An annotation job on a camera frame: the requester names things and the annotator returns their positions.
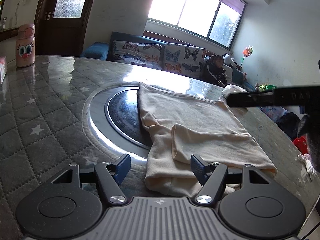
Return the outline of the seated child dark clothes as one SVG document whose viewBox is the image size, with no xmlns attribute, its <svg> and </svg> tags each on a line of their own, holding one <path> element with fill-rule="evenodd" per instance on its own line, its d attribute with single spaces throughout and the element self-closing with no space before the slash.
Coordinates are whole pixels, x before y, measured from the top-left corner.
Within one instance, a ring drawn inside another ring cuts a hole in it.
<svg viewBox="0 0 320 240">
<path fill-rule="evenodd" d="M 223 68 L 224 59 L 220 55 L 211 56 L 202 69 L 202 80 L 216 86 L 225 87 L 227 84 L 226 71 Z"/>
</svg>

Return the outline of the butterfly cushion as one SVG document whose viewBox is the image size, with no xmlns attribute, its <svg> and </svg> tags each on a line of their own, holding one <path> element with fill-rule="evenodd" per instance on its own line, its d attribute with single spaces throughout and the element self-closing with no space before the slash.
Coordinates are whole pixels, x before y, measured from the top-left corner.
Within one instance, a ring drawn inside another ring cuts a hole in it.
<svg viewBox="0 0 320 240">
<path fill-rule="evenodd" d="M 204 48 L 167 43 L 164 46 L 164 70 L 199 79 L 206 53 Z"/>
<path fill-rule="evenodd" d="M 114 62 L 164 70 L 162 49 L 163 46 L 156 43 L 113 41 L 112 60 Z"/>
</svg>

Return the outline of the black round induction cooktop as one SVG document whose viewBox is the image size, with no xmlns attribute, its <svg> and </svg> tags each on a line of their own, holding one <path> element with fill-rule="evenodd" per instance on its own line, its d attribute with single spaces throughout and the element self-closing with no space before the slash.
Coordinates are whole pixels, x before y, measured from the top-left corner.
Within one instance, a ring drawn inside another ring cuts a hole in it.
<svg viewBox="0 0 320 240">
<path fill-rule="evenodd" d="M 136 146 L 150 150 L 152 140 L 139 115 L 138 87 L 124 87 L 105 102 L 104 111 L 113 129 Z"/>
</svg>

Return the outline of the dark wooden door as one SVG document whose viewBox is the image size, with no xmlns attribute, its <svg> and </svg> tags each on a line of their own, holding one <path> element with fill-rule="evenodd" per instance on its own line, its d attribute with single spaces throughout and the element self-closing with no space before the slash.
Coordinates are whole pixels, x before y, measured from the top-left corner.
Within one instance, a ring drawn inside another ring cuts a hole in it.
<svg viewBox="0 0 320 240">
<path fill-rule="evenodd" d="M 35 16 L 37 55 L 79 56 L 93 0 L 39 0 Z"/>
</svg>

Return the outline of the clear plastic storage box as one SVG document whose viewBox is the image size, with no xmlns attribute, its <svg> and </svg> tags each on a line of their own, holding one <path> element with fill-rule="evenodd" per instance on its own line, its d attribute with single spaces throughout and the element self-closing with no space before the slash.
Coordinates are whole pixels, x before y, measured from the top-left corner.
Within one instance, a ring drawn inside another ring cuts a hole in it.
<svg viewBox="0 0 320 240">
<path fill-rule="evenodd" d="M 288 112 L 281 106 L 265 106 L 260 107 L 259 109 L 275 123 L 277 123 L 277 121 Z"/>
</svg>

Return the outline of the green plastic bowl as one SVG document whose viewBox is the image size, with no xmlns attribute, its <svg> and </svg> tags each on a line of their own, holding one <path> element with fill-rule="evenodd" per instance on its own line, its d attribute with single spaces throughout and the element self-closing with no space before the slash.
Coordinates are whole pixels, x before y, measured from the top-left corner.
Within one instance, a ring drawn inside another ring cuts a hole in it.
<svg viewBox="0 0 320 240">
<path fill-rule="evenodd" d="M 273 90 L 273 89 L 276 89 L 277 88 L 277 86 L 275 86 L 275 85 L 266 85 L 265 86 L 265 90 Z"/>
</svg>

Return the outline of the window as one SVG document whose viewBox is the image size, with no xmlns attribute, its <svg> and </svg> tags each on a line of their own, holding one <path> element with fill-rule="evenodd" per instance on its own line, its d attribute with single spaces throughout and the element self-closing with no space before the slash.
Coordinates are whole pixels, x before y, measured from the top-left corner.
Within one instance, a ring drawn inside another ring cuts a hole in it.
<svg viewBox="0 0 320 240">
<path fill-rule="evenodd" d="M 152 0 L 148 19 L 229 49 L 246 5 L 243 0 Z"/>
</svg>

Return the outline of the red plastic stool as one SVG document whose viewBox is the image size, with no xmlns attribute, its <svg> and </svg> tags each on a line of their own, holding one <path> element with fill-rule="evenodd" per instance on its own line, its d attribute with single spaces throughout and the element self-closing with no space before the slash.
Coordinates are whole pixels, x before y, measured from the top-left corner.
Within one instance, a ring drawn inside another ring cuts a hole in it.
<svg viewBox="0 0 320 240">
<path fill-rule="evenodd" d="M 306 136 L 301 136 L 301 137 L 298 137 L 296 138 L 294 141 L 293 141 L 293 144 L 296 146 L 296 148 L 299 149 L 300 153 L 301 154 L 308 154 L 308 145 L 307 145 L 307 142 L 306 142 Z"/>
</svg>

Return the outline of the white pink tissue box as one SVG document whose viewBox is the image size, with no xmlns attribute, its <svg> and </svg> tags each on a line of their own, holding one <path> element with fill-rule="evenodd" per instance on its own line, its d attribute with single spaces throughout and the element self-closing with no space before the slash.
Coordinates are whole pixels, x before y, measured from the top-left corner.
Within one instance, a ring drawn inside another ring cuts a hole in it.
<svg viewBox="0 0 320 240">
<path fill-rule="evenodd" d="M 0 57 L 0 84 L 3 83 L 7 70 L 8 70 L 8 67 L 7 67 L 6 57 L 1 56 Z"/>
</svg>

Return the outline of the white plush toy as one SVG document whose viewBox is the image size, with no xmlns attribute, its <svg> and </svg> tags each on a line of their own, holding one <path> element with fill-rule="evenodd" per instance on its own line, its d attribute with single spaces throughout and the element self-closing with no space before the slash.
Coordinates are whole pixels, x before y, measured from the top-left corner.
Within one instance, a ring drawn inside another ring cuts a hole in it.
<svg viewBox="0 0 320 240">
<path fill-rule="evenodd" d="M 231 67 L 235 67 L 235 66 L 236 66 L 234 60 L 231 59 L 231 57 L 230 57 L 229 54 L 223 54 L 223 55 L 222 55 L 222 58 L 223 58 L 223 60 L 224 60 L 224 64 L 225 64 L 225 65 L 228 65 L 228 66 L 231 66 Z"/>
</svg>

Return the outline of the butterfly cushion right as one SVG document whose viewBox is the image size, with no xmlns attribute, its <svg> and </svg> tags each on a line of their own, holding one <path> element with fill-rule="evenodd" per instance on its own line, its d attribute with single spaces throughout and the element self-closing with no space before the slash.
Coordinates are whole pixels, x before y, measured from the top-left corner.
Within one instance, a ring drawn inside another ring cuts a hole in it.
<svg viewBox="0 0 320 240">
<path fill-rule="evenodd" d="M 167 43 L 164 46 L 164 70 L 199 79 L 206 53 L 204 48 Z"/>
</svg>

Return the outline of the black backpack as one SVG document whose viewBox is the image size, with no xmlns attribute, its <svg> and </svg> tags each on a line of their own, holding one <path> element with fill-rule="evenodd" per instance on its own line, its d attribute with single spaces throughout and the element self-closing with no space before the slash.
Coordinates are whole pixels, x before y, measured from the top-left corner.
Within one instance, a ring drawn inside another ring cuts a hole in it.
<svg viewBox="0 0 320 240">
<path fill-rule="evenodd" d="M 276 124 L 278 127 L 292 140 L 297 137 L 297 129 L 300 123 L 300 118 L 293 112 L 287 112 L 281 116 Z"/>
</svg>

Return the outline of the butterfly cushion left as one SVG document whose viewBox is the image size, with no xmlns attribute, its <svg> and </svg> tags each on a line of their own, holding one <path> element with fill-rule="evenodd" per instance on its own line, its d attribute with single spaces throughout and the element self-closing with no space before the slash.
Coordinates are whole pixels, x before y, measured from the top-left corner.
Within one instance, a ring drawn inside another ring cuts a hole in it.
<svg viewBox="0 0 320 240">
<path fill-rule="evenodd" d="M 113 41 L 112 60 L 114 62 L 164 70 L 162 49 L 163 46 L 156 43 Z"/>
</svg>

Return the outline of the pink cartoon face bottle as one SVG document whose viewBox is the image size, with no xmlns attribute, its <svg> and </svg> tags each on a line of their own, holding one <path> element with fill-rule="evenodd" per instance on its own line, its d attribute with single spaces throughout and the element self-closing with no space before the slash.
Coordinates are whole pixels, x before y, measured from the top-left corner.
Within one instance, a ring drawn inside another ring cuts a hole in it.
<svg viewBox="0 0 320 240">
<path fill-rule="evenodd" d="M 35 24 L 19 27 L 16 40 L 16 67 L 29 67 L 35 63 Z"/>
</svg>

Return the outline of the colourful pinwheel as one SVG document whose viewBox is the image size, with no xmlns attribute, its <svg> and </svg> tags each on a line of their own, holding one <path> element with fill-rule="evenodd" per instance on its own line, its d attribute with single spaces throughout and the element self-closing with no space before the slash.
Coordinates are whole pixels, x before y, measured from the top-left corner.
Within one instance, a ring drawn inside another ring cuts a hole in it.
<svg viewBox="0 0 320 240">
<path fill-rule="evenodd" d="M 240 64 L 240 66 L 242 66 L 245 58 L 251 56 L 252 53 L 253 53 L 253 47 L 252 47 L 252 46 L 247 46 L 247 47 L 243 50 L 243 52 L 242 52 L 243 57 L 241 58 L 241 64 Z"/>
</svg>

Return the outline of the cream knit garment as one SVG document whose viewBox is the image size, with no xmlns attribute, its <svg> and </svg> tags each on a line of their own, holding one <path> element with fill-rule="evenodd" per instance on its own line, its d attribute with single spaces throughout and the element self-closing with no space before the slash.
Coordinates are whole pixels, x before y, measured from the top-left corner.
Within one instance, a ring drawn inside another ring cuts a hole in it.
<svg viewBox="0 0 320 240">
<path fill-rule="evenodd" d="M 222 101 L 140 83 L 138 105 L 141 123 L 152 140 L 144 179 L 152 191 L 196 196 L 202 186 L 191 171 L 193 154 L 208 163 L 217 161 L 231 168 L 252 164 L 270 177 L 277 174 L 267 154 Z"/>
</svg>

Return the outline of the blue corner sofa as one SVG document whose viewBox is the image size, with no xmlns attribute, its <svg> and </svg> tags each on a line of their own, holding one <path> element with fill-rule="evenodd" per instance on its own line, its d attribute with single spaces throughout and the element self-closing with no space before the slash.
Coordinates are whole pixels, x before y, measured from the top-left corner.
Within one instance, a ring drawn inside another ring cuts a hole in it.
<svg viewBox="0 0 320 240">
<path fill-rule="evenodd" d="M 213 53 L 205 48 L 149 33 L 137 36 L 112 32 L 110 42 L 95 42 L 80 56 L 127 63 L 202 80 L 202 67 Z"/>
</svg>

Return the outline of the pink white small garment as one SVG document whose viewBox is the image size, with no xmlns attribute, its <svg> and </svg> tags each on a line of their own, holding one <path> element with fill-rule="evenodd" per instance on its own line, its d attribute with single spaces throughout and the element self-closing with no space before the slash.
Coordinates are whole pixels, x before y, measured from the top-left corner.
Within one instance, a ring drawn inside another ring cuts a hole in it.
<svg viewBox="0 0 320 240">
<path fill-rule="evenodd" d="M 295 161 L 301 165 L 300 176 L 303 183 L 312 182 L 318 177 L 318 172 L 314 169 L 308 153 L 297 155 Z"/>
</svg>

